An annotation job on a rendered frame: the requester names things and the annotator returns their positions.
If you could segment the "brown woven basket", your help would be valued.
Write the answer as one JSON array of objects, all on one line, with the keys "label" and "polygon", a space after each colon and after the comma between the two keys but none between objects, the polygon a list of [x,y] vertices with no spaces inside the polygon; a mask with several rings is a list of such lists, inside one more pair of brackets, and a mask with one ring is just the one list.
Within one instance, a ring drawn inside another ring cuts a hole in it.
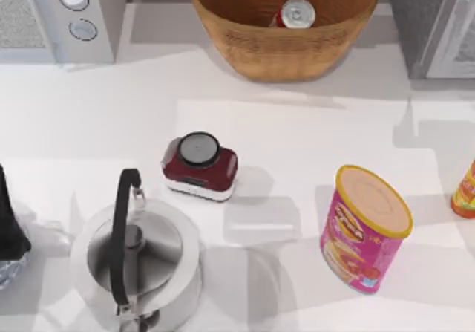
[{"label": "brown woven basket", "polygon": [[240,75],[264,82],[297,82],[325,74],[347,54],[378,0],[307,0],[308,29],[273,27],[288,0],[192,0],[220,55]]}]

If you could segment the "pink can with yellow rim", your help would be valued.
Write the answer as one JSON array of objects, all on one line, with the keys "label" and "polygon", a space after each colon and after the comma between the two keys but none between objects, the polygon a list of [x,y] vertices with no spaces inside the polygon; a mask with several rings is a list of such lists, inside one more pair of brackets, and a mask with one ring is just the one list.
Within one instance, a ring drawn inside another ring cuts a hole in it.
[{"label": "pink can with yellow rim", "polygon": [[342,281],[376,293],[412,229],[411,212],[390,184],[361,166],[338,169],[320,247]]}]

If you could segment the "red and silver can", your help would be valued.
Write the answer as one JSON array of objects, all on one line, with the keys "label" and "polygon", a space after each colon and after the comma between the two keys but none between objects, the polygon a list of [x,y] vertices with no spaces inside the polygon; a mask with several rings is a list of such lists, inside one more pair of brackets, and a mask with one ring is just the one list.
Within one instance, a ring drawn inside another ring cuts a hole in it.
[{"label": "red and silver can", "polygon": [[307,0],[287,0],[275,13],[269,27],[307,29],[315,23],[316,12]]}]

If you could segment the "pale microwave oven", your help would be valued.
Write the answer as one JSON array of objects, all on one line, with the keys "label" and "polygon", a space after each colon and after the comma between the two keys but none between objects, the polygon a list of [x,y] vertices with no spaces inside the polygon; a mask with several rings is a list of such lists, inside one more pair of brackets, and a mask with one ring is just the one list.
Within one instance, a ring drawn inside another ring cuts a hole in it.
[{"label": "pale microwave oven", "polygon": [[[90,0],[83,11],[59,0],[0,0],[0,64],[108,64],[116,59],[128,0]],[[68,25],[93,22],[97,37],[82,42]]]}]

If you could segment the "orange bottle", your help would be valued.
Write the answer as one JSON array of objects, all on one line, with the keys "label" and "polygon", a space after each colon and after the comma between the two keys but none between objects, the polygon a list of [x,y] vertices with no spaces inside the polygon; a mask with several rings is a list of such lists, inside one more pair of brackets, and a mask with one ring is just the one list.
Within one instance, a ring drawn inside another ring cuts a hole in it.
[{"label": "orange bottle", "polygon": [[475,159],[451,197],[451,208],[463,218],[475,218]]}]

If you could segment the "crumpled silver foil object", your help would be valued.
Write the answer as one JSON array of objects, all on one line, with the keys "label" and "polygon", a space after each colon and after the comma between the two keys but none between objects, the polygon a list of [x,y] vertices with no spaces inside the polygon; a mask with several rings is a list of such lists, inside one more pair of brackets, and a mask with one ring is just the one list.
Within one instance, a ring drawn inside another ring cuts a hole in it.
[{"label": "crumpled silver foil object", "polygon": [[26,266],[30,252],[26,252],[19,260],[0,261],[0,291],[5,290]]}]

